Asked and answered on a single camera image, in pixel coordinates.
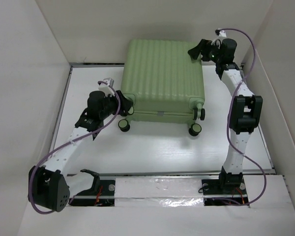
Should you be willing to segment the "green hard-shell suitcase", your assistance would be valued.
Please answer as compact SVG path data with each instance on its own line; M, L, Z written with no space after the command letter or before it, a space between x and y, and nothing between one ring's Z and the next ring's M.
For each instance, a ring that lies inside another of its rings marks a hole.
M205 119L205 86L200 59L188 51L196 42L132 39L121 82L121 92L133 102L130 113L118 122L127 132L132 121L181 123L198 136Z

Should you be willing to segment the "metal rail with foam strip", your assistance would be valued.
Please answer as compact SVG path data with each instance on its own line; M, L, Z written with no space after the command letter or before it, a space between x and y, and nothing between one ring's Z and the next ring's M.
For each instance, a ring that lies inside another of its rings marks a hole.
M206 196L216 179L199 177L101 178L93 188L72 193L71 206L90 207L202 207L222 206L223 195Z

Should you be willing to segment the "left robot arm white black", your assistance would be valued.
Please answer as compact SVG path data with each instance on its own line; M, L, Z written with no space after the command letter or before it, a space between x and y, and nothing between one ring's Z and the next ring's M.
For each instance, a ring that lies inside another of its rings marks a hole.
M97 172L82 169L77 180L67 183L66 176L101 130L111 124L108 117L128 116L134 113L133 101L126 98L120 90L112 94L96 90L89 94L87 107L82 111L74 125L68 141L55 148L29 171L28 200L39 214L62 211L81 193L100 196L103 187Z

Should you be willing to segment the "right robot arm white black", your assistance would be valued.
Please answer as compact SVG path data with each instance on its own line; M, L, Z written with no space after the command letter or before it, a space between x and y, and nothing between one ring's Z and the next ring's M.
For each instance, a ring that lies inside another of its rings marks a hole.
M234 62L237 43L233 39L202 39L188 51L192 60L212 61L216 74L226 85L232 100L227 118L229 149L218 179L205 179L200 189L205 195L229 195L243 182L243 159L250 135L258 127L263 98L255 95L243 81Z

